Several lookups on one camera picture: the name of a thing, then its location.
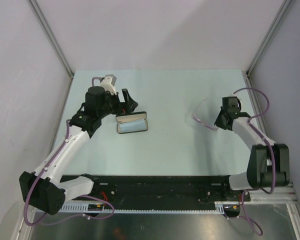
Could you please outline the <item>pink frame purple sunglasses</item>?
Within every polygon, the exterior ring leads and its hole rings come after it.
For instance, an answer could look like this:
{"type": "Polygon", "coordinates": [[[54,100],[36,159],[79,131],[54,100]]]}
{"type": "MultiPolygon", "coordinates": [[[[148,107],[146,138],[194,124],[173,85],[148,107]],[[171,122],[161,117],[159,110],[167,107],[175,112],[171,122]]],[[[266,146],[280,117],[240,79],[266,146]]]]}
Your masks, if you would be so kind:
{"type": "Polygon", "coordinates": [[[195,122],[205,128],[211,131],[217,131],[218,127],[215,125],[215,121],[218,114],[219,110],[215,102],[210,98],[205,98],[196,105],[191,117],[195,122]]]}

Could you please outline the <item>black glasses case beige lining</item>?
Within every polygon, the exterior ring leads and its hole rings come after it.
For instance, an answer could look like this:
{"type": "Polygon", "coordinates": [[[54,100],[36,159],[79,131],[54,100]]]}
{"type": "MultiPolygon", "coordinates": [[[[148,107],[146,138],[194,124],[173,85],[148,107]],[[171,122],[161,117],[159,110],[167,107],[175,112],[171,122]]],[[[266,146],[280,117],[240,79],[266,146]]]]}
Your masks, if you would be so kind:
{"type": "Polygon", "coordinates": [[[149,129],[146,111],[117,115],[115,119],[117,121],[116,128],[119,134],[146,132],[149,129]]]}

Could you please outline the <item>light blue cleaning cloth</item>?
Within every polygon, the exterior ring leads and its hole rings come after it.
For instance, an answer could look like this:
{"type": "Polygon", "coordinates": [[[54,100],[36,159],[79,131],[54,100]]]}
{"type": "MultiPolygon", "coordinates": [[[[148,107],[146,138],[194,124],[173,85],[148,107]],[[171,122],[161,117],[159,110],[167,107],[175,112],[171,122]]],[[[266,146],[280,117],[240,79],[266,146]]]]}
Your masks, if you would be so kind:
{"type": "Polygon", "coordinates": [[[128,133],[128,132],[142,131],[146,129],[147,126],[144,119],[139,119],[139,120],[121,123],[119,125],[119,128],[122,133],[128,133]]]}

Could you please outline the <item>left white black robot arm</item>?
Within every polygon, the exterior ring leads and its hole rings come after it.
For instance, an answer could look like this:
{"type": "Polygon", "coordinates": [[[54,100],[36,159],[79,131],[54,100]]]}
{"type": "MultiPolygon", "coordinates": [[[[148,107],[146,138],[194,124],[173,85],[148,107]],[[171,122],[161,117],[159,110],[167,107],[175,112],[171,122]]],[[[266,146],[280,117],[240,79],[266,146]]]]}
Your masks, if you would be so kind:
{"type": "Polygon", "coordinates": [[[90,200],[100,196],[100,180],[96,176],[84,173],[68,181],[61,178],[77,152],[101,127],[103,118],[130,115],[138,107],[126,88],[122,94],[123,102],[117,92],[111,94],[105,87],[92,86],[87,90],[79,110],[66,121],[63,140],[33,172],[24,171],[19,177],[25,216],[29,206],[55,215],[65,202],[83,195],[90,200]]]}

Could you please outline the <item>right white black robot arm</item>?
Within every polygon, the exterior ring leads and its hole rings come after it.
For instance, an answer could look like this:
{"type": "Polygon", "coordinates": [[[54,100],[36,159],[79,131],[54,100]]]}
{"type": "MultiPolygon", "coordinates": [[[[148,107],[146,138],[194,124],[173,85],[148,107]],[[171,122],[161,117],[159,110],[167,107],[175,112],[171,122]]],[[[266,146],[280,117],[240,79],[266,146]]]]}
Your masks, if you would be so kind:
{"type": "Polygon", "coordinates": [[[241,111],[241,102],[236,96],[222,98],[214,125],[237,134],[250,150],[246,171],[230,175],[229,183],[220,188],[221,196],[227,201],[237,197],[239,190],[270,188],[268,193],[271,194],[276,187],[290,183],[288,146],[267,137],[250,118],[248,113],[241,111]]]}

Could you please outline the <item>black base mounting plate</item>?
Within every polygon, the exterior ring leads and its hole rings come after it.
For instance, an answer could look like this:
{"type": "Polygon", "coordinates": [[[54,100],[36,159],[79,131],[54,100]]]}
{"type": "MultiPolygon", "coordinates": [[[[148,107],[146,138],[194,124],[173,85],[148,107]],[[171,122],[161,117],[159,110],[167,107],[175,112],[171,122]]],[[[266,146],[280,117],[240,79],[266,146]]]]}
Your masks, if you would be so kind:
{"type": "Polygon", "coordinates": [[[119,176],[99,175],[100,187],[92,197],[107,196],[116,205],[158,206],[160,203],[249,202],[250,194],[232,190],[227,175],[221,176],[119,176]]]}

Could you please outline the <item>aluminium extrusion rail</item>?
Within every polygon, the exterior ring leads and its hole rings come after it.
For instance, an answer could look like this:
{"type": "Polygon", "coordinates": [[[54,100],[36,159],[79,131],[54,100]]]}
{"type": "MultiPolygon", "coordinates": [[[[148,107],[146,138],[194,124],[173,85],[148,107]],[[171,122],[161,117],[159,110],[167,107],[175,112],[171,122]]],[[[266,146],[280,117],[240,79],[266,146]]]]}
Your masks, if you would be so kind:
{"type": "Polygon", "coordinates": [[[250,203],[258,204],[295,204],[299,202],[294,185],[276,187],[271,194],[263,190],[252,190],[249,192],[250,203]]]}

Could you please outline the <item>left aluminium frame post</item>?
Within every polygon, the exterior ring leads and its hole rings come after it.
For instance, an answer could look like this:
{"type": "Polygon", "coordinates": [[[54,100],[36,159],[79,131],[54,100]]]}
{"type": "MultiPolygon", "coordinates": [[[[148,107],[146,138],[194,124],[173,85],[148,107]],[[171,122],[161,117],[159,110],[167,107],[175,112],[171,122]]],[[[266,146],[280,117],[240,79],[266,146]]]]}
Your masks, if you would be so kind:
{"type": "Polygon", "coordinates": [[[53,30],[45,17],[45,14],[43,13],[39,3],[37,0],[27,0],[27,3],[29,4],[34,16],[36,17],[39,25],[41,26],[45,36],[47,37],[51,47],[53,48],[57,58],[61,62],[61,65],[63,66],[64,70],[66,71],[67,75],[73,79],[74,77],[74,71],[72,70],[66,55],[64,51],[62,50],[55,34],[53,33],[53,30]]]}

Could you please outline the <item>aluminium frame post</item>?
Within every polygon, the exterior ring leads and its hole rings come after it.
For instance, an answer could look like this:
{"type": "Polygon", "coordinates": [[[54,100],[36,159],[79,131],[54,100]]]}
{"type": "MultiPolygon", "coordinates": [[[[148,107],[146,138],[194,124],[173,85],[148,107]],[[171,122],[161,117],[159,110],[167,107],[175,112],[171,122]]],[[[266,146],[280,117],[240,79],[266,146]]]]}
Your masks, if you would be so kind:
{"type": "Polygon", "coordinates": [[[249,64],[247,70],[245,71],[246,75],[250,77],[256,68],[257,64],[261,60],[263,54],[266,52],[267,48],[270,46],[273,38],[275,37],[277,31],[279,30],[280,26],[282,25],[285,17],[289,13],[291,7],[295,3],[295,0],[284,0],[277,11],[270,27],[268,28],[264,38],[261,41],[260,46],[258,47],[251,63],[249,64]]]}
{"type": "Polygon", "coordinates": [[[73,79],[74,77],[74,71],[72,70],[66,55],[64,51],[62,50],[55,34],[53,33],[53,30],[45,17],[45,14],[43,13],[39,3],[37,0],[27,0],[27,3],[29,4],[34,16],[36,17],[39,25],[41,26],[45,36],[47,37],[51,47],[53,48],[57,58],[61,62],[61,65],[63,66],[64,70],[66,71],[67,75],[73,79]]]}

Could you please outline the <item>right aluminium frame post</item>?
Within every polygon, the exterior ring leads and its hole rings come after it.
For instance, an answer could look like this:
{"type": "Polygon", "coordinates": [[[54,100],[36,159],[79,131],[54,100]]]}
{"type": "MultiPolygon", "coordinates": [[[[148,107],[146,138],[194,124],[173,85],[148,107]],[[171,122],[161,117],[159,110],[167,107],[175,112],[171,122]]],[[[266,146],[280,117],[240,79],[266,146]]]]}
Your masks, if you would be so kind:
{"type": "Polygon", "coordinates": [[[295,3],[295,0],[284,0],[277,11],[270,27],[268,28],[264,38],[261,41],[260,46],[258,47],[251,63],[249,64],[247,70],[245,71],[246,75],[250,77],[256,68],[257,64],[261,60],[263,54],[266,52],[267,48],[270,46],[273,38],[275,37],[277,31],[279,30],[280,26],[282,25],[285,17],[289,13],[291,7],[295,3]]]}

